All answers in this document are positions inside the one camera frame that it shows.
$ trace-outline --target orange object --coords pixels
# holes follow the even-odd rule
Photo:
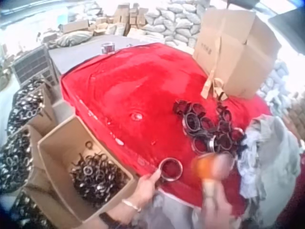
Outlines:
[[[200,179],[214,179],[213,165],[216,158],[215,153],[208,153],[197,157],[193,161],[193,171]]]

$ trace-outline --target small metal cup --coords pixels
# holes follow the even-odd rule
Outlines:
[[[101,46],[102,54],[110,54],[115,52],[115,46],[113,42],[103,43]]]

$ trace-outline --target stacked sacks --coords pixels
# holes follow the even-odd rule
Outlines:
[[[208,7],[209,0],[170,0],[146,13],[148,24],[142,29],[148,35],[164,38],[169,46],[194,48]]]
[[[257,91],[257,94],[266,101],[273,115],[282,117],[287,115],[291,108],[291,99],[285,87],[288,76],[286,63],[277,60],[274,69]]]

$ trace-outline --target red fabric cover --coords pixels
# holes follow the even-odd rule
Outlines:
[[[201,206],[200,181],[191,171],[196,154],[172,107],[176,99],[200,102],[207,116],[216,121],[215,100],[200,96],[206,77],[189,54],[156,43],[88,60],[65,74],[61,85],[65,100],[95,136],[138,174],[153,172],[165,157],[179,159],[182,177],[162,188]],[[224,104],[232,113],[233,126],[242,129],[252,118],[270,114],[258,96],[251,100],[230,97]],[[233,213],[243,214],[245,202],[239,195],[236,168],[224,186]]]

